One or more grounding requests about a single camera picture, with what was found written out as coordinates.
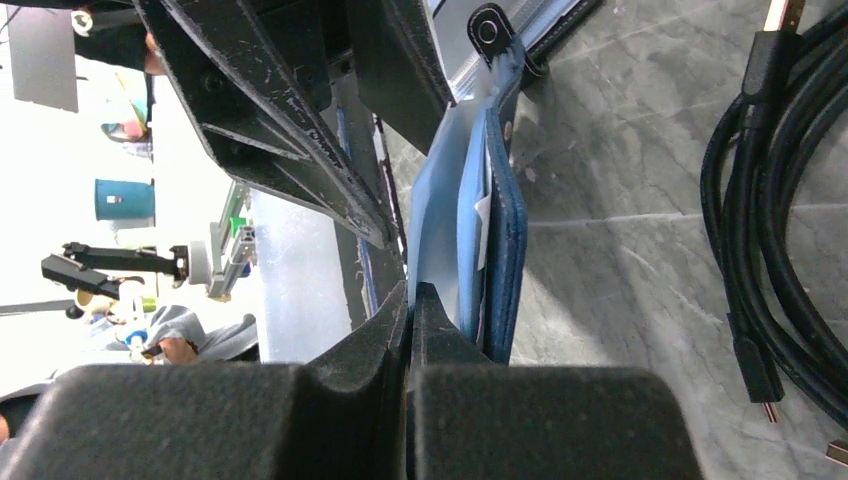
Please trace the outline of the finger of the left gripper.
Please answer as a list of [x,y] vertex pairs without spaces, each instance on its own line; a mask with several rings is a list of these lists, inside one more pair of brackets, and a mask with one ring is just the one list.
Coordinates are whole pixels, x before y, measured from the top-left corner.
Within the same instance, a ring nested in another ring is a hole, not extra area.
[[420,152],[453,93],[424,1],[358,0],[346,6],[359,98]]
[[349,159],[247,1],[138,1],[167,76],[230,177],[322,213],[354,216]]

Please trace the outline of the blue card holder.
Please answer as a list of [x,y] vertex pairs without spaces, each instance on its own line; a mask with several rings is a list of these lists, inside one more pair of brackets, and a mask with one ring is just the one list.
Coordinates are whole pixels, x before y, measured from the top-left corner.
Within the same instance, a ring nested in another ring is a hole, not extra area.
[[528,237],[509,158],[525,57],[513,41],[474,96],[447,108],[410,203],[409,305],[432,285],[463,337],[500,364],[511,358]]

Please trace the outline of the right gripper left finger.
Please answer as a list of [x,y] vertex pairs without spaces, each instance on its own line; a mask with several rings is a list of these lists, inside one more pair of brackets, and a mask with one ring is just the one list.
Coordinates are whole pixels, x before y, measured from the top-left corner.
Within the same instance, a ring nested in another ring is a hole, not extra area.
[[305,365],[90,365],[5,450],[5,479],[400,479],[410,328],[397,284]]

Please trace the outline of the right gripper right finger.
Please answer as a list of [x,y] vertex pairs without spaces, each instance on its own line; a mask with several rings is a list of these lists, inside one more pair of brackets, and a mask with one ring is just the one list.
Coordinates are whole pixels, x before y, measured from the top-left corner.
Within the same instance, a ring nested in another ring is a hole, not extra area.
[[681,408],[631,367],[505,366],[422,283],[413,308],[408,470],[415,479],[699,479]]

